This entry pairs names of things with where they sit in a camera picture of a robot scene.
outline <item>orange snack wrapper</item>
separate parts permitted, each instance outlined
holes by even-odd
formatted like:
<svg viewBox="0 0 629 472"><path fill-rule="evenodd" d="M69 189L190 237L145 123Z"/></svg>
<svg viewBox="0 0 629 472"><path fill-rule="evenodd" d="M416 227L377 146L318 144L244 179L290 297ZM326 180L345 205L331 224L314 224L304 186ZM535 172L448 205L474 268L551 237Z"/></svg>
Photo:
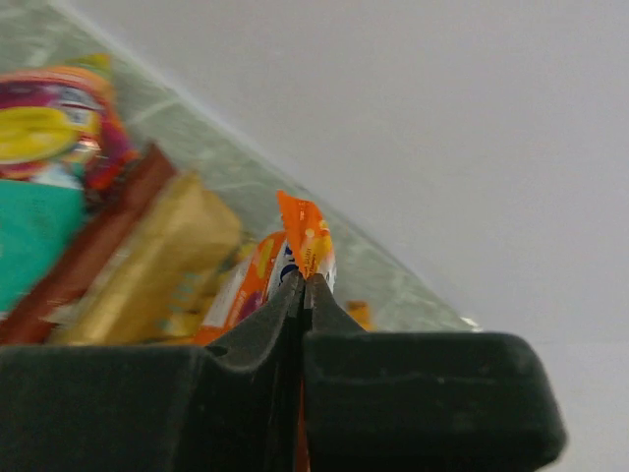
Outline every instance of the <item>orange snack wrapper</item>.
<svg viewBox="0 0 629 472"><path fill-rule="evenodd" d="M206 345L261 307L299 270L304 278L322 273L334 285L336 263L327 223L318 207L306 200L277 193L284 231L264 238L223 284L203 319L194 344Z"/></svg>
<svg viewBox="0 0 629 472"><path fill-rule="evenodd" d="M332 287L336 260L330 228L321 211L313 202L296 199L281 190L277 192L277 201L288 245L293 248L295 262L304 279L321 273Z"/></svg>

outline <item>orange wrapper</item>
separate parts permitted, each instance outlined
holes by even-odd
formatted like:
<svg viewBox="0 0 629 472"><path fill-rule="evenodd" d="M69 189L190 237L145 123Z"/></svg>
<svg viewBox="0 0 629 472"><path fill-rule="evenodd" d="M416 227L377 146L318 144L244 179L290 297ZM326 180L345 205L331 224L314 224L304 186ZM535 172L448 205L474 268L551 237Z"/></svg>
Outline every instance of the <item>orange wrapper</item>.
<svg viewBox="0 0 629 472"><path fill-rule="evenodd" d="M318 207L308 200L277 192L279 209L284 220L286 239L293 249L295 263L305 279L321 273L334 286L336 261L330 228Z"/></svg>

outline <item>colorful candy wrapper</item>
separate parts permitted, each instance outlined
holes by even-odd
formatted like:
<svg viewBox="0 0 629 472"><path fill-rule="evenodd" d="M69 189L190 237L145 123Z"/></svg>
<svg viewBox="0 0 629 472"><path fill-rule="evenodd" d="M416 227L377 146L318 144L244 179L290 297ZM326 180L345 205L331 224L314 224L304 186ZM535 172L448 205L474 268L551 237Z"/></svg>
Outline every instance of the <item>colorful candy wrapper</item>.
<svg viewBox="0 0 629 472"><path fill-rule="evenodd" d="M333 289L336 259L330 228L321 211L313 202L296 199L281 190L277 192L277 201L288 245L293 248L295 264L304 279L320 273Z"/></svg>
<svg viewBox="0 0 629 472"><path fill-rule="evenodd" d="M193 335L238 252L241 222L194 172L177 177L134 234L129 254L87 293L55 344L134 344Z"/></svg>
<svg viewBox="0 0 629 472"><path fill-rule="evenodd" d="M43 342L57 325L61 312L71 310L72 305L86 294L115 251L143 218L157 194L174 175L175 169L161 150L155 145L150 146L146 157L117 186L114 198L79 231L54 267L13 308L8 319L0 322L0 344ZM41 187L0 180L0 189L5 182ZM54 190L63 192L66 189ZM0 265L3 264L3 258L4 255L0 257Z"/></svg>
<svg viewBox="0 0 629 472"><path fill-rule="evenodd" d="M103 197L136 156L108 55L0 75L0 178Z"/></svg>
<svg viewBox="0 0 629 472"><path fill-rule="evenodd" d="M0 75L0 313L47 273L136 153L109 57Z"/></svg>
<svg viewBox="0 0 629 472"><path fill-rule="evenodd" d="M284 231L264 238L223 285L203 319L194 343L206 345L249 316L271 298L286 275L322 273L334 285L336 263L327 223L309 201L277 193ZM299 254L291 247L299 248Z"/></svg>

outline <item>yellow label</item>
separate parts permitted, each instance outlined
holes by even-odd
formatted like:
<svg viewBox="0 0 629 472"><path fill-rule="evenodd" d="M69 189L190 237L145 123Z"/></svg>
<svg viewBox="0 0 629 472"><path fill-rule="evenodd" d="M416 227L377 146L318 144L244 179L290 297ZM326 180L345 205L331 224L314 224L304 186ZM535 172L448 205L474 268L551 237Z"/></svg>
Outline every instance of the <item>yellow label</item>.
<svg viewBox="0 0 629 472"><path fill-rule="evenodd" d="M0 163L18 164L52 157L71 146L77 131L53 108L25 106L0 110Z"/></svg>

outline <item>white label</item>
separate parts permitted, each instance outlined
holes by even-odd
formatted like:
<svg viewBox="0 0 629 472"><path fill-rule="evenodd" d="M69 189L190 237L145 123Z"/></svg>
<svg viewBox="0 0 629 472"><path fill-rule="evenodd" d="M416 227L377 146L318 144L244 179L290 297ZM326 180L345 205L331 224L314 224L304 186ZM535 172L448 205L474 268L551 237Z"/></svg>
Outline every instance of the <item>white label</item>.
<svg viewBox="0 0 629 472"><path fill-rule="evenodd" d="M252 263L254 255L249 255L244 261L236 265L229 279L220 287L218 295L214 299L214 303L209 308L207 315L203 319L201 326L224 327L229 316L229 311L234 304L234 299L240 290L249 265Z"/></svg>
<svg viewBox="0 0 629 472"><path fill-rule="evenodd" d="M86 126L89 123L89 118L92 115L92 111L84 110L82 108L71 108L64 106L61 108L68 117L68 121L74 126Z"/></svg>
<svg viewBox="0 0 629 472"><path fill-rule="evenodd" d="M84 90L74 87L63 87L59 93L60 105L85 106L92 110L100 109L93 97Z"/></svg>

